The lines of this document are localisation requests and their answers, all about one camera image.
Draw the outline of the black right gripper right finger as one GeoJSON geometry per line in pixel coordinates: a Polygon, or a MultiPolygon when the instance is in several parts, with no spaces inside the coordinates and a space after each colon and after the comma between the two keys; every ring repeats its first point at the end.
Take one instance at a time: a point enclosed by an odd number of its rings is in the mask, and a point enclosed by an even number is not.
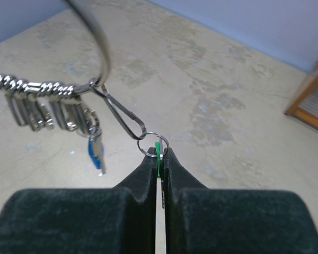
{"type": "Polygon", "coordinates": [[[294,192],[211,189],[172,149],[164,156],[167,253],[318,253],[318,231],[294,192]]]}

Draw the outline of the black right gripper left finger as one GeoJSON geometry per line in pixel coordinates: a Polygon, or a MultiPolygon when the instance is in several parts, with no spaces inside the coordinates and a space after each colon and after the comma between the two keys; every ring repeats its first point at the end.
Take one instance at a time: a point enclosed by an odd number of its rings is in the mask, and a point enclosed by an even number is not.
{"type": "Polygon", "coordinates": [[[0,253],[154,253],[157,161],[113,188],[32,188],[0,212],[0,253]]]}

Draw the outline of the green capped key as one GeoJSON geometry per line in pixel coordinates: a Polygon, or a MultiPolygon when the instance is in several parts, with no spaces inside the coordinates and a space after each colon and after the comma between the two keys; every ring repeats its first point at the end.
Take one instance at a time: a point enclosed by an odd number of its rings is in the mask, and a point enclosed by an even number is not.
{"type": "Polygon", "coordinates": [[[145,132],[142,134],[141,140],[144,139],[147,135],[155,135],[159,138],[159,141],[155,142],[155,154],[146,152],[143,148],[140,147],[140,141],[137,141],[138,149],[146,156],[151,158],[156,158],[157,160],[157,178],[161,180],[161,198],[162,198],[162,209],[165,208],[165,194],[164,194],[164,157],[169,151],[170,145],[163,135],[156,132],[145,132]]]}

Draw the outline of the large silver keyring with clips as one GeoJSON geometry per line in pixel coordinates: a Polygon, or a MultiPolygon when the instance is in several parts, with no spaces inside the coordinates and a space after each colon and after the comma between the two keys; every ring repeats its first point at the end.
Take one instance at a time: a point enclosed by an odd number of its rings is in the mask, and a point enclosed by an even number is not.
{"type": "Polygon", "coordinates": [[[111,57],[107,37],[83,1],[66,1],[76,16],[91,33],[99,49],[100,73],[86,84],[64,84],[60,81],[35,83],[13,75],[0,74],[0,91],[18,126],[29,126],[34,132],[55,125],[68,132],[80,131],[83,136],[94,137],[100,130],[96,113],[81,99],[81,95],[94,93],[107,104],[123,129],[135,140],[146,136],[145,124],[122,106],[108,92],[105,84],[111,73],[111,57]]]}

